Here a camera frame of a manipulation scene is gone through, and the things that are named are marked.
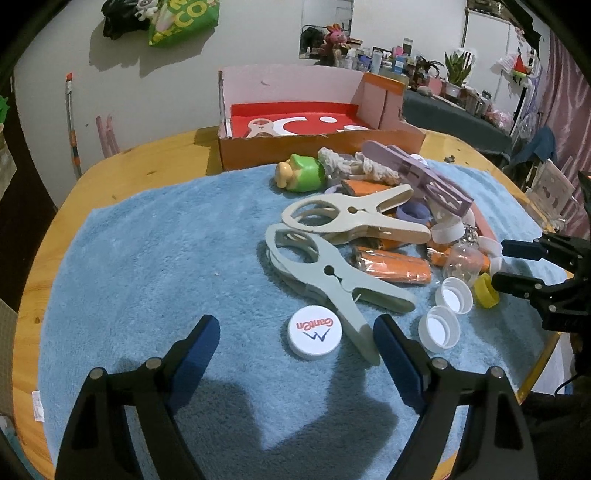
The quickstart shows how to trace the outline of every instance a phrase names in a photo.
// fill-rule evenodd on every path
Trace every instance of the blue towel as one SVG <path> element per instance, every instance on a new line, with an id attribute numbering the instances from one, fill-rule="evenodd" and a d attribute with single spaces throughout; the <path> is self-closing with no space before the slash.
<path id="1" fill-rule="evenodd" d="M 500 239 L 540 236 L 488 173 L 431 165 L 466 188 Z M 163 356 L 208 313 L 220 321 L 220 344 L 175 419 L 209 480 L 386 478 L 417 415 L 402 403 L 386 367 L 371 368 L 346 338 L 315 362 L 290 352 L 287 322 L 309 300 L 274 272 L 264 233 L 301 195 L 273 188 L 273 173 L 273 166 L 222 173 L 142 192 L 89 215 L 61 263 L 41 332 L 39 389 L 54 462 L 90 369 L 127 371 Z M 409 253 L 418 255 L 417 248 Z M 545 261 L 509 264 L 547 283 L 565 279 Z M 440 280 L 435 271 L 430 285 L 407 287 L 417 308 L 394 314 L 407 336 L 418 339 L 418 320 L 434 305 Z M 383 313 L 359 307 L 371 325 Z M 458 345 L 443 356 L 476 372 L 499 365 L 514 386 L 548 338 L 537 312 L 510 296 L 492 310 L 475 306 L 460 323 Z M 460 412 L 447 456 L 459 444 Z M 128 418 L 145 477 L 155 479 L 135 413 Z"/>

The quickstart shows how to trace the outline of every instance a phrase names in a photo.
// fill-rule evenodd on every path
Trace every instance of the plush toy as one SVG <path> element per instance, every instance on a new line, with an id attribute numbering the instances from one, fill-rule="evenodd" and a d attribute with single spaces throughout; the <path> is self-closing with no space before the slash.
<path id="1" fill-rule="evenodd" d="M 347 45 L 349 37 L 338 23 L 328 25 L 326 28 L 329 32 L 324 38 L 324 44 L 320 47 L 319 53 L 325 57 L 327 65 L 334 66 L 336 52 L 340 56 L 347 54 L 350 50 L 351 47 Z"/>

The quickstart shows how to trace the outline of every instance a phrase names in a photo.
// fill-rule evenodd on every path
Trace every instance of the succulent plant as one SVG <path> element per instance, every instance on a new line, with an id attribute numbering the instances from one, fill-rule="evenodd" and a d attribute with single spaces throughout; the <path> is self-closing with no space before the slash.
<path id="1" fill-rule="evenodd" d="M 464 52 L 462 55 L 458 55 L 456 52 L 451 55 L 445 53 L 445 65 L 447 67 L 447 81 L 458 87 L 462 86 L 462 83 L 470 72 L 472 71 L 472 62 L 466 65 L 467 53 Z"/>

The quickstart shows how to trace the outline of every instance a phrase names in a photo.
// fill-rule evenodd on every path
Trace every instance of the clear plastic container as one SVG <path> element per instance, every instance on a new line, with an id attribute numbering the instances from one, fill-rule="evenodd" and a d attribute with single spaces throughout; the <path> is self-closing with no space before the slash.
<path id="1" fill-rule="evenodd" d="M 471 287 L 480 275 L 484 255 L 472 244 L 459 243 L 452 247 L 443 268 L 443 277 L 456 277 Z"/>

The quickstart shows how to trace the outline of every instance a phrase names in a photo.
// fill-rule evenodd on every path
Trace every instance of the blue gripper pad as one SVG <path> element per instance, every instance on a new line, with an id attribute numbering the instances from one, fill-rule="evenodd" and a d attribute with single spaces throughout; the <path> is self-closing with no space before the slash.
<path id="1" fill-rule="evenodd" d="M 390 315 L 376 319 L 374 342 L 402 401 L 421 414 L 427 405 L 424 392 L 431 378 L 429 356 L 419 343 L 406 338 Z"/>
<path id="2" fill-rule="evenodd" d="M 205 315 L 187 339 L 183 340 L 193 344 L 185 346 L 188 351 L 171 380 L 172 388 L 167 405 L 173 415 L 180 408 L 188 405 L 219 341 L 220 324 L 217 318 L 211 315 Z"/>

